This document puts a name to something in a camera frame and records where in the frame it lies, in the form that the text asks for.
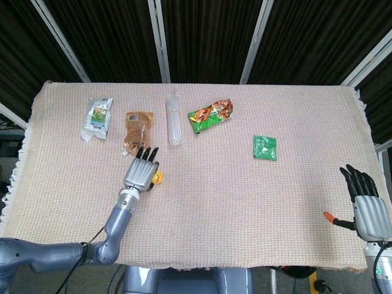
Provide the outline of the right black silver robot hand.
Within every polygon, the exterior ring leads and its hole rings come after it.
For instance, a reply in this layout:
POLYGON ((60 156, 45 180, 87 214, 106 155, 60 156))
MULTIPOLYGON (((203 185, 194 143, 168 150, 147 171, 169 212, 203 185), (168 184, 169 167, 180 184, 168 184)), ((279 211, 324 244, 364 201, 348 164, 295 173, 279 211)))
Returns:
POLYGON ((365 242, 386 242, 391 238, 391 220, 385 201, 374 180, 351 165, 341 167, 353 208, 353 220, 341 220, 325 211, 324 217, 333 225, 355 231, 365 242))

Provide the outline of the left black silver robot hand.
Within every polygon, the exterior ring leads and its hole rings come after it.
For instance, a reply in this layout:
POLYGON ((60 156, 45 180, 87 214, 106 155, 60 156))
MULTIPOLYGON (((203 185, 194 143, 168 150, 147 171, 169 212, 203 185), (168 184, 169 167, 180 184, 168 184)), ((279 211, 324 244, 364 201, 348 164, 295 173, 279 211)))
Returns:
POLYGON ((133 187, 139 193, 149 192, 154 187, 153 177, 159 168, 155 161, 158 150, 158 147, 139 148, 124 177, 125 187, 133 187))

